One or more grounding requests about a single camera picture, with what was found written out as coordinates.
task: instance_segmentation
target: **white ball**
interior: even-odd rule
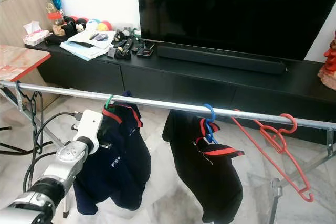
[[[94,19],[91,19],[86,23],[85,30],[95,31],[97,27],[98,27],[97,21],[95,21]]]

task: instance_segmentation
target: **red hanger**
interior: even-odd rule
[[[260,123],[258,120],[254,120],[259,126],[260,126],[260,132],[261,134],[264,136],[264,138],[274,147],[274,149],[278,152],[278,153],[286,153],[289,158],[291,159],[291,161],[293,162],[293,164],[295,165],[296,169],[298,170],[298,172],[300,173],[304,184],[306,185],[305,188],[303,189],[299,189],[299,187],[294,184],[294,182],[290,179],[290,177],[288,177],[288,175],[281,170],[281,168],[267,155],[267,153],[260,147],[260,145],[253,139],[253,137],[244,129],[244,127],[234,118],[232,117],[232,120],[238,125],[238,127],[245,133],[245,135],[252,141],[252,143],[254,143],[254,145],[260,150],[260,152],[265,156],[265,158],[268,159],[268,161],[270,161],[273,166],[275,167],[276,170],[278,170],[278,172],[288,181],[288,183],[298,192],[298,194],[307,202],[313,202],[314,200],[314,196],[312,193],[309,193],[309,197],[305,196],[304,193],[307,192],[310,189],[310,184],[309,181],[307,180],[306,175],[304,174],[303,170],[301,169],[300,165],[298,164],[298,162],[296,161],[296,159],[293,157],[293,155],[289,152],[289,150],[287,149],[287,144],[286,144],[286,140],[284,139],[284,136],[282,135],[282,133],[287,133],[287,134],[291,134],[293,133],[297,127],[298,124],[295,120],[295,118],[289,114],[281,114],[280,116],[284,116],[286,118],[288,118],[289,120],[292,121],[293,127],[290,130],[286,130],[283,128],[280,129],[276,129],[272,126],[267,126],[267,125],[263,125],[262,123]],[[270,134],[268,132],[266,132],[266,130],[271,130],[273,131],[275,134],[273,136],[270,136]],[[276,138],[279,137],[281,140],[281,144],[279,144],[276,141]]]

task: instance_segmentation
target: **black tv cabinet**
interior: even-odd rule
[[[65,87],[113,94],[131,90],[139,98],[336,122],[336,91],[317,77],[322,66],[318,62],[289,61],[288,72],[274,75],[161,58],[156,52],[149,59],[103,55],[86,62],[57,45],[26,47],[51,53],[38,69],[46,82]],[[240,121],[255,127],[254,122]],[[326,142],[323,130],[300,127],[292,136]]]

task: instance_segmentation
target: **television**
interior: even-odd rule
[[[139,0],[141,34],[166,47],[192,46],[187,47],[192,52],[211,49],[213,54],[242,59],[303,60],[334,4],[335,0]],[[186,55],[192,60],[193,54]]]

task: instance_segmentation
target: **green hanger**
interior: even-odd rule
[[[108,109],[108,107],[109,107],[109,104],[110,104],[110,102],[111,102],[111,100],[114,98],[114,96],[113,95],[111,95],[110,96],[110,98],[106,101],[106,104],[105,104],[105,109]]]

